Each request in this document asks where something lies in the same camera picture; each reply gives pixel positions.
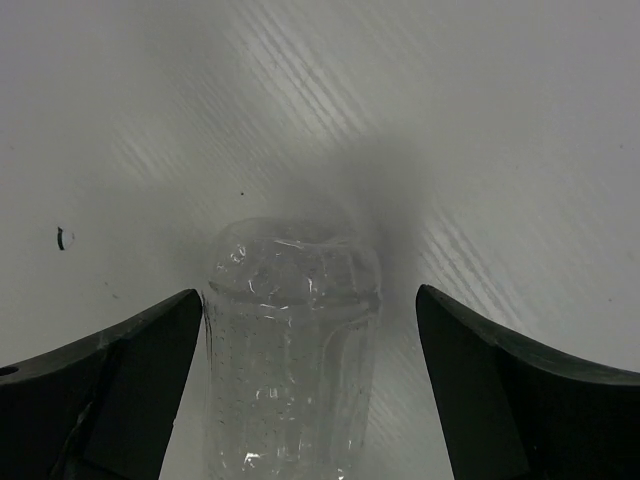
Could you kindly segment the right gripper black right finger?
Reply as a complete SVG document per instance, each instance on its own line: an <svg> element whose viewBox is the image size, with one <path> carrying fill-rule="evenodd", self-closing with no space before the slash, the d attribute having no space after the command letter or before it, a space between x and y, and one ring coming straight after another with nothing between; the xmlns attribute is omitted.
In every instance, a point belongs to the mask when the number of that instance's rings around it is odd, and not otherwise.
<svg viewBox="0 0 640 480"><path fill-rule="evenodd" d="M638 373L551 348L432 286L416 314L455 478L638 478Z"/></svg>

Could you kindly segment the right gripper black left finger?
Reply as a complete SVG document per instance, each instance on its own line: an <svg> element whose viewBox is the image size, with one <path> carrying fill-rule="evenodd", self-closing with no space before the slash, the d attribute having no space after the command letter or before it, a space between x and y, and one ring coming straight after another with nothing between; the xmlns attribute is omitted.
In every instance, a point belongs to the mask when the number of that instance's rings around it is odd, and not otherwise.
<svg viewBox="0 0 640 480"><path fill-rule="evenodd" d="M184 290L2 367L2 478L158 478L201 318L199 294Z"/></svg>

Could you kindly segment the clear crushed bottle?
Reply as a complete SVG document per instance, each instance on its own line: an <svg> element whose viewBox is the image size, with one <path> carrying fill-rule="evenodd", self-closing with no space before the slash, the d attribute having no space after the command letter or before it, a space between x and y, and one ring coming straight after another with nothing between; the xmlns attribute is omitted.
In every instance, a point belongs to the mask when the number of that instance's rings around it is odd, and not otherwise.
<svg viewBox="0 0 640 480"><path fill-rule="evenodd" d="M210 479L349 479L380 319L379 262L356 233L303 220L225 227L202 292Z"/></svg>

